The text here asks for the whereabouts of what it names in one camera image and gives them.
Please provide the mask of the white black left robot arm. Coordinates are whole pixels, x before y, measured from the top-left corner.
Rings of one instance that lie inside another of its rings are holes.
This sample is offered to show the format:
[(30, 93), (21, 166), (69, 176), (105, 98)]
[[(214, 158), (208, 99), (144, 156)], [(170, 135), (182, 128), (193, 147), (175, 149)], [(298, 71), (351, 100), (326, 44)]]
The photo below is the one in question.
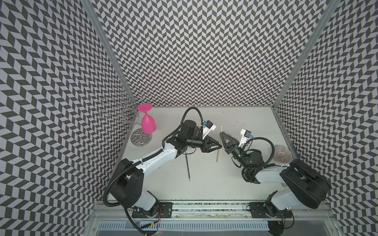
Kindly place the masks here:
[(183, 116), (178, 127), (163, 138), (159, 149), (133, 161), (123, 159), (118, 164), (103, 194), (102, 201), (105, 206), (122, 206), (124, 210), (135, 207), (146, 217), (155, 217), (160, 212), (160, 201), (151, 192), (143, 190), (144, 178), (184, 154), (188, 148), (210, 153), (222, 147), (209, 136), (216, 129), (216, 125), (205, 121), (196, 107), (188, 108), (184, 114), (187, 115), (191, 110), (197, 111), (200, 124)]

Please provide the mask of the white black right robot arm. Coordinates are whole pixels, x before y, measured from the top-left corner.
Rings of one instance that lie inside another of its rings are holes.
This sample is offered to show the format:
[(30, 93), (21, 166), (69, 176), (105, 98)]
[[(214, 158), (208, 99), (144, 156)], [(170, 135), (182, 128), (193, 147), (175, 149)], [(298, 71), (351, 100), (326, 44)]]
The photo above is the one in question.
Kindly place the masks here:
[[(264, 202), (251, 203), (250, 212), (254, 218), (285, 216), (291, 207), (298, 205), (317, 209), (331, 190), (330, 181), (300, 159), (285, 166), (273, 163), (275, 146), (267, 138), (252, 137), (245, 130), (241, 141), (224, 132), (220, 133), (220, 140), (226, 153), (232, 156), (234, 165), (241, 169), (245, 182), (286, 185), (284, 190), (271, 193)], [(266, 141), (270, 145), (271, 154), (267, 161), (263, 160), (261, 151), (247, 148), (253, 141)]]

